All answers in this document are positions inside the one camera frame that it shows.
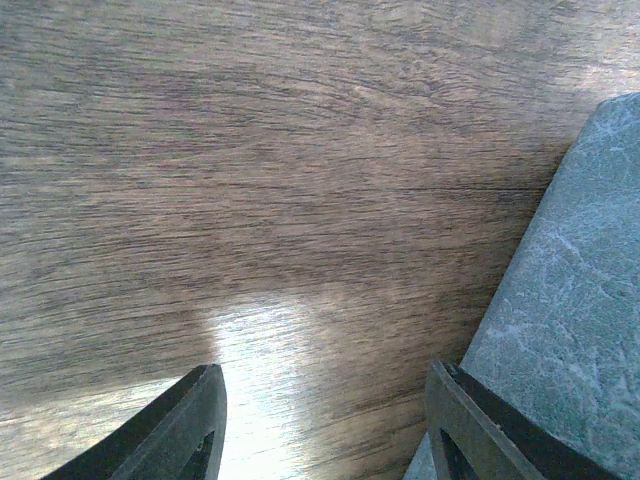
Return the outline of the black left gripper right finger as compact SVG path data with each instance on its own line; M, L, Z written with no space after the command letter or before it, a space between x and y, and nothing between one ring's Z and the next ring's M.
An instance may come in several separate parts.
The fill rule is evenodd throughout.
M431 364L427 425L438 479L616 479L462 368Z

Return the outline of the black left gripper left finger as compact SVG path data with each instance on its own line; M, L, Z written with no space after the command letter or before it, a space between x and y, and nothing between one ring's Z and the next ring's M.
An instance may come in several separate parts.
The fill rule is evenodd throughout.
M47 479L216 479L227 419L222 368L199 365Z

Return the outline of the blue-grey glasses case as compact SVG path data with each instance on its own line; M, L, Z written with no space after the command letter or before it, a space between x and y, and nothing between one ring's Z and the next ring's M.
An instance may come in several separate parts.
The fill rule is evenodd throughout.
M461 366L574 450L638 477L637 94L586 121Z

